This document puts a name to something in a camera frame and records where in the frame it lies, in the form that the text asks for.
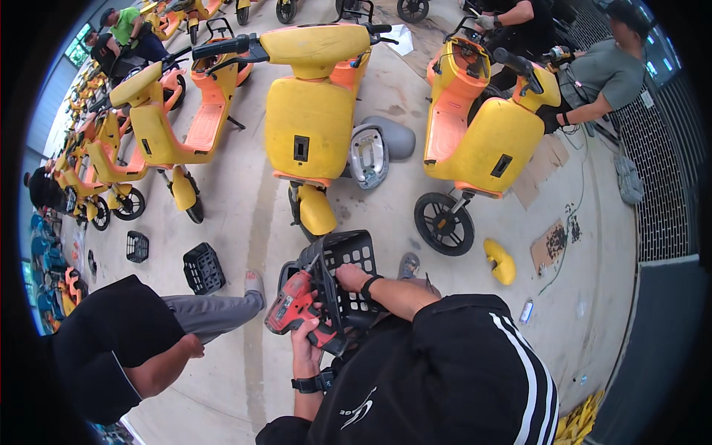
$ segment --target red power drill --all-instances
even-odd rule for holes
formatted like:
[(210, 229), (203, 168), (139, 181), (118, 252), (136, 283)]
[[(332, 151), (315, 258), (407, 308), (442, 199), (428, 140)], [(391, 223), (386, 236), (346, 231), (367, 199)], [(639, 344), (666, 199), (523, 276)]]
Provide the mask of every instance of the red power drill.
[[(319, 254), (304, 269), (287, 280), (267, 312), (267, 329), (275, 334), (285, 335), (290, 330), (298, 329), (305, 321), (319, 318), (319, 310), (313, 307), (314, 297), (311, 294), (311, 272), (318, 259)], [(340, 357), (346, 349), (345, 338), (323, 321), (319, 322), (319, 326), (311, 331), (307, 338), (312, 345), (336, 357)]]

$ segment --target white logo on shirt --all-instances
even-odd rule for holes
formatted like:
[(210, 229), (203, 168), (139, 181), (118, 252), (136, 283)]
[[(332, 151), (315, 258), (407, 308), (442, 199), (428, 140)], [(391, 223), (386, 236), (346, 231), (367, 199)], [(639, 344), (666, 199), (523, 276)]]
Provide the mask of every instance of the white logo on shirt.
[(371, 392), (369, 392), (368, 395), (366, 396), (366, 400), (364, 400), (363, 403), (361, 403), (361, 405), (359, 405), (358, 408), (356, 408), (352, 411), (344, 411), (343, 409), (341, 411), (339, 411), (339, 414), (341, 414), (341, 415), (350, 416), (351, 414), (353, 414), (353, 416), (354, 416), (351, 419), (348, 419), (346, 421), (346, 423), (344, 424), (344, 426), (342, 426), (340, 429), (344, 429), (347, 425), (355, 424), (359, 420), (366, 417), (366, 414), (368, 414), (368, 411), (371, 410), (371, 405), (373, 405), (373, 401), (369, 400), (369, 398), (371, 397), (371, 394), (373, 394), (373, 392), (376, 390), (376, 388), (378, 388), (378, 387), (373, 387), (373, 389), (371, 389)]

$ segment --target black t-shirt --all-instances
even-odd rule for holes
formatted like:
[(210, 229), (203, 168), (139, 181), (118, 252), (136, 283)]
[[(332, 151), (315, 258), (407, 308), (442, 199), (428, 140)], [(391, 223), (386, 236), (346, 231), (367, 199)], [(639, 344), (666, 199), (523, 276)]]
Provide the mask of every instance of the black t-shirt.
[(101, 66), (101, 71), (106, 74), (107, 77), (111, 75), (111, 67), (116, 60), (116, 55), (114, 51), (111, 51), (107, 46), (106, 42), (109, 41), (113, 36), (109, 33), (104, 33), (99, 36), (94, 48), (91, 48), (91, 58), (99, 62)]
[(108, 425), (141, 402), (122, 368), (143, 364), (183, 335), (163, 300), (131, 275), (91, 293), (42, 338), (80, 414)]
[(32, 174), (28, 187), (30, 189), (30, 201), (37, 209), (44, 206), (52, 207), (54, 204), (54, 193), (56, 186), (53, 179), (48, 178), (44, 167), (40, 167)]
[[(482, 6), (483, 12), (494, 12), (504, 14), (523, 0), (477, 0)], [(554, 34), (554, 16), (544, 0), (529, 0), (534, 11), (534, 18), (518, 25), (508, 26), (518, 33), (524, 33), (529, 37), (542, 35), (551, 36)]]
[(412, 324), (389, 319), (340, 371), (313, 423), (280, 417), (256, 443), (553, 442), (555, 384), (499, 297), (452, 295)]

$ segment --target person in black shirt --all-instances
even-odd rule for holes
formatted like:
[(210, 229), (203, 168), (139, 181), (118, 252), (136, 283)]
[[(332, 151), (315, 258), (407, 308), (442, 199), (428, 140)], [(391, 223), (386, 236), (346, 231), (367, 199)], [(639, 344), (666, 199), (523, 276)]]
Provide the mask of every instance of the person in black shirt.
[(64, 390), (87, 420), (109, 425), (158, 395), (204, 347), (264, 309), (260, 276), (242, 298), (159, 297), (136, 275), (91, 293), (56, 333), (41, 337)]
[[(486, 43), (491, 52), (504, 48), (530, 61), (539, 61), (541, 55), (556, 45), (554, 18), (544, 0), (478, 0), (482, 15), (475, 20), (479, 33), (504, 28)], [(511, 68), (492, 76), (490, 85), (499, 90), (512, 88), (517, 75)]]
[(92, 47), (90, 53), (91, 58), (99, 62), (101, 71), (110, 78), (114, 61), (116, 61), (116, 58), (121, 54), (121, 50), (116, 44), (114, 36), (110, 33), (99, 35), (96, 31), (89, 31), (87, 35), (84, 36), (84, 43)]
[[(374, 278), (353, 264), (336, 270), (341, 286), (391, 315), (356, 350), (334, 359), (333, 385), (295, 393), (294, 416), (268, 423), (257, 445), (551, 444), (556, 386), (496, 295), (450, 295), (415, 278), (407, 253), (399, 280)], [(320, 373), (321, 351), (292, 332), (293, 374)]]
[(54, 167), (54, 161), (47, 161), (44, 167), (40, 167), (33, 174), (25, 173), (24, 184), (30, 189), (30, 201), (37, 209), (40, 216), (44, 216), (45, 206), (55, 209), (60, 213), (66, 213), (66, 196), (59, 186), (59, 183), (48, 177), (47, 174)]

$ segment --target gray pants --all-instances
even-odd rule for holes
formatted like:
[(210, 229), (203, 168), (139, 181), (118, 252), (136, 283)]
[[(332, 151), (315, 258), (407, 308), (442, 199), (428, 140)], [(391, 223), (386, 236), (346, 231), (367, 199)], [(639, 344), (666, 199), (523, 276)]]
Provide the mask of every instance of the gray pants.
[(186, 334), (195, 334), (203, 345), (252, 320), (264, 307), (256, 290), (244, 297), (172, 295), (162, 297)]

